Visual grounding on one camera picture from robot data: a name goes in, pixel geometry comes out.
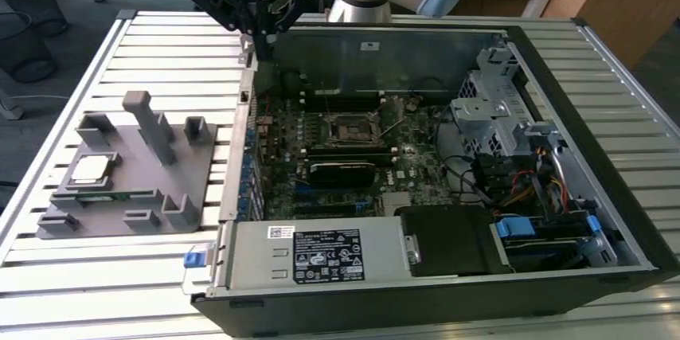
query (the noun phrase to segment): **barcode sticker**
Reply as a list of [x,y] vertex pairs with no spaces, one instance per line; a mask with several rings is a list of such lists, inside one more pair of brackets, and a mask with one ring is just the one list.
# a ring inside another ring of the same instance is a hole
[[294,226],[269,226],[266,239],[290,239],[294,232]]

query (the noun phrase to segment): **motherboard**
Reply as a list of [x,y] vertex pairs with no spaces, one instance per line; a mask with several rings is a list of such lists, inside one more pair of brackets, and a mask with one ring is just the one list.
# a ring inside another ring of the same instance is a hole
[[381,217],[450,204],[431,143],[441,109],[414,95],[262,100],[263,219]]

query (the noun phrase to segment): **table leg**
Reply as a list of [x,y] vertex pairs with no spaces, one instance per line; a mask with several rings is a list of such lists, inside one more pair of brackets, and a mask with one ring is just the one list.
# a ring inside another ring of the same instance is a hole
[[550,0],[529,0],[521,13],[522,18],[539,18]]

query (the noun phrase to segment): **power supply label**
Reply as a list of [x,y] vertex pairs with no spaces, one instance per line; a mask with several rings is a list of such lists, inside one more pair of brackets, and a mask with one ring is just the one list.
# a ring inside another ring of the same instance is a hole
[[357,229],[293,234],[293,280],[297,284],[363,280]]

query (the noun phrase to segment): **gray floor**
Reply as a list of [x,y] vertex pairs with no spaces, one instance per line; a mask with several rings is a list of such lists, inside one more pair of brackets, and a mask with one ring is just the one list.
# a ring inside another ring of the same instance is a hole
[[[187,0],[57,0],[70,23],[69,31],[46,40],[49,50],[58,63],[58,72],[34,84],[17,84],[0,72],[0,86],[11,96],[67,96],[77,85],[81,74],[119,9],[187,11]],[[0,12],[6,6],[0,3]],[[675,24],[658,41],[634,70],[635,76],[658,100],[667,114],[680,122],[680,26]],[[25,117],[7,122],[0,118],[0,180],[18,182],[29,167],[34,153],[49,133],[65,101],[57,99],[19,99]],[[11,190],[0,187],[0,208],[6,204]]]

